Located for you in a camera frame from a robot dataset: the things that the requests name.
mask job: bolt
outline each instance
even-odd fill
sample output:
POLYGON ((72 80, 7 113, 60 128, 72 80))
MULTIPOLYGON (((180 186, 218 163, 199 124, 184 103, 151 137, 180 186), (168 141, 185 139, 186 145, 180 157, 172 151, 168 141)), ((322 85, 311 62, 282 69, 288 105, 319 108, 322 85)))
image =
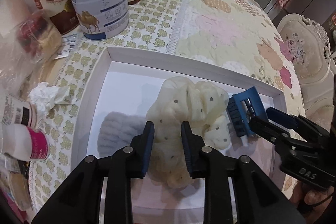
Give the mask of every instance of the bolt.
POLYGON ((90 162, 93 162, 95 160, 95 157, 91 156, 91 155, 86 156, 84 160, 85 160, 85 162, 90 163, 90 162))
POLYGON ((123 151, 125 153, 131 153, 133 151, 133 147, 132 146, 125 146, 123 151))
POLYGON ((202 147, 202 151, 203 151, 204 153, 210 153, 210 152, 212 151, 212 148, 209 147, 209 146, 203 146, 203 147, 202 147))
POLYGON ((249 156, 243 155, 240 157, 240 160, 245 163, 248 164, 251 161, 251 158, 249 156))

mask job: camel illustration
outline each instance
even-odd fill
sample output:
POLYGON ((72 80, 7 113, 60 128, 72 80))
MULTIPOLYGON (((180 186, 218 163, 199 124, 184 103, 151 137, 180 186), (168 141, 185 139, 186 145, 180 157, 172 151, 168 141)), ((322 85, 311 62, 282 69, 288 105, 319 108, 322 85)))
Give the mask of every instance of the camel illustration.
POLYGON ((92 33, 91 25, 94 27, 93 32, 96 32, 97 28, 98 28, 98 32, 100 32, 100 29, 98 26, 99 20, 96 19, 93 15, 91 15, 88 11, 82 11, 82 15, 78 13, 76 13, 76 15, 81 25, 87 28, 87 32, 92 33))

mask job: patterned tablecloth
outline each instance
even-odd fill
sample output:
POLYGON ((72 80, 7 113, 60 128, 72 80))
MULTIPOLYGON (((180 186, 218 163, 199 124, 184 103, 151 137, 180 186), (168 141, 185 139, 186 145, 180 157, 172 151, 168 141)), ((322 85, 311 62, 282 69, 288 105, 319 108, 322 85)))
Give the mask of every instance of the patterned tablecloth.
MULTIPOLYGON (((29 188, 35 212, 71 172, 82 94, 108 45, 167 50, 250 75, 283 90, 289 114, 304 114, 298 79, 283 55, 287 45, 252 0, 141 0, 129 11, 130 22, 118 36, 98 42, 82 36, 54 83, 70 87, 71 104, 56 105, 40 124, 50 155, 31 164, 29 188)), ((283 188, 288 197, 293 184, 288 177, 283 188)))

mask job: white box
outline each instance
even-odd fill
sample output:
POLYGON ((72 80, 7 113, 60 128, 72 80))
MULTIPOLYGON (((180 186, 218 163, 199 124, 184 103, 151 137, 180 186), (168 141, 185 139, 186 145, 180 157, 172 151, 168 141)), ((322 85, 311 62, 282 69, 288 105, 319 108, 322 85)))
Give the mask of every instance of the white box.
MULTIPOLYGON (((86 155, 99 158, 97 138, 109 112, 144 117, 157 99, 164 80, 174 76, 185 76, 193 82, 212 81, 230 97, 255 86, 266 108, 274 106, 287 112, 283 92, 252 77, 176 55, 108 47, 101 54, 83 94, 75 126, 71 169, 86 155)), ((261 138, 250 141, 246 148, 235 134, 231 134, 231 141, 232 147, 225 151, 226 155, 236 158, 249 155, 282 188, 285 174, 278 168, 280 157, 271 143, 261 138)), ((199 223, 203 221, 204 181, 197 180, 185 189, 169 189, 146 176, 132 184, 132 205, 135 223, 199 223)))

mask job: pink label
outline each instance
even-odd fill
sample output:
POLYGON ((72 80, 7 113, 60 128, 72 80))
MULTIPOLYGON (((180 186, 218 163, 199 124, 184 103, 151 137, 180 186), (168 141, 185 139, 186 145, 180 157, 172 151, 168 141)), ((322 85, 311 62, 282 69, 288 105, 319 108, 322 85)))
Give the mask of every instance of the pink label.
POLYGON ((31 128, 28 128, 31 136, 31 159, 45 159, 48 155, 48 142, 44 134, 39 131, 36 133, 31 128))

